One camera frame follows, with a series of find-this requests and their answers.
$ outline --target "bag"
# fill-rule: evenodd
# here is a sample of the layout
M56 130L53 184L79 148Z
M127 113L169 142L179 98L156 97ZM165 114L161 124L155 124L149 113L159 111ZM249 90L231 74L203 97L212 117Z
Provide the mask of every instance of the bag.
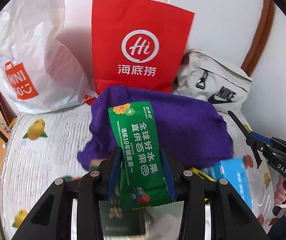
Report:
M193 16L152 0L93 0L97 93L112 85L170 92Z
M241 68L209 55L198 49L185 54L173 93L208 101L220 112L240 111L252 79Z
M20 112L41 114L82 104L97 94L57 35L64 0L11 0L0 12L0 68Z

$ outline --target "screw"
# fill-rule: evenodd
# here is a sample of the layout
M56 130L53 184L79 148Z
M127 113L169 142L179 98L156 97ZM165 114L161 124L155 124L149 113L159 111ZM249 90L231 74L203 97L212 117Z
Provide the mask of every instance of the screw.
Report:
M61 185L63 182L64 182L64 180L63 180L62 178L58 178L58 179L56 179L56 180L54 181L54 183L55 183L56 185Z
M193 175L193 172L186 170L183 172L183 174L184 176L191 177Z
M219 180L219 182L220 182L222 185L227 185L227 184L228 184L227 179L224 179L224 178L221 178L221 179Z
M90 175L92 177L97 177L98 175L100 175L100 172L99 171L91 171Z

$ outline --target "white nike backpack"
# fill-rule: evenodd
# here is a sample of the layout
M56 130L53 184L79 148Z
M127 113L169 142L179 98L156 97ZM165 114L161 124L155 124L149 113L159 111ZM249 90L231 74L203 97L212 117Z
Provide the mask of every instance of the white nike backpack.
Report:
M183 57L173 93L208 101L220 112L238 112L251 83L252 79L236 65L192 49Z

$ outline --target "blue box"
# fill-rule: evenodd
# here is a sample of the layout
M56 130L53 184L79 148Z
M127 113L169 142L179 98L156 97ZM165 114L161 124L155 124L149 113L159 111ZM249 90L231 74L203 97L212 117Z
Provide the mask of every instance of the blue box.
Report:
M205 168L202 171L216 181L220 178L227 179L240 194L249 208L252 209L249 181L241 158L219 161L212 167Z

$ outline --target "green snack packet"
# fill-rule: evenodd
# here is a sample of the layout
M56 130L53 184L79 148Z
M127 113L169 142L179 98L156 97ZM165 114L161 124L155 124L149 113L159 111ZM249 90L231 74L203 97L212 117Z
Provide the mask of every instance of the green snack packet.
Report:
M174 202L168 193L150 102L109 108L110 123L122 148L120 194L124 210Z

